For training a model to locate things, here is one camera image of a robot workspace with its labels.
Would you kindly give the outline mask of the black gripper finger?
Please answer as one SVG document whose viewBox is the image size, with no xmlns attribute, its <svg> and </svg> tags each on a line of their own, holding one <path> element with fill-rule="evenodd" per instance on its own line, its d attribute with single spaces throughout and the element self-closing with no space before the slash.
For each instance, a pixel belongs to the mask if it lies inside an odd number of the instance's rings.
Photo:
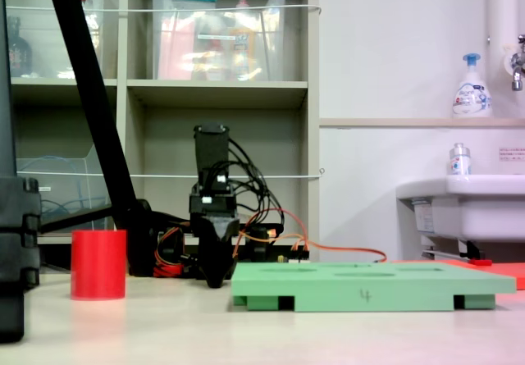
<svg viewBox="0 0 525 365">
<path fill-rule="evenodd" d="M 225 277 L 234 264 L 232 238 L 240 232 L 238 217 L 213 217 L 216 243 L 213 245 L 213 264 L 219 277 Z"/>
<path fill-rule="evenodd" d="M 199 238 L 199 269 L 210 288 L 221 288 L 226 276 L 226 218 L 192 217 L 192 229 Z"/>
</svg>

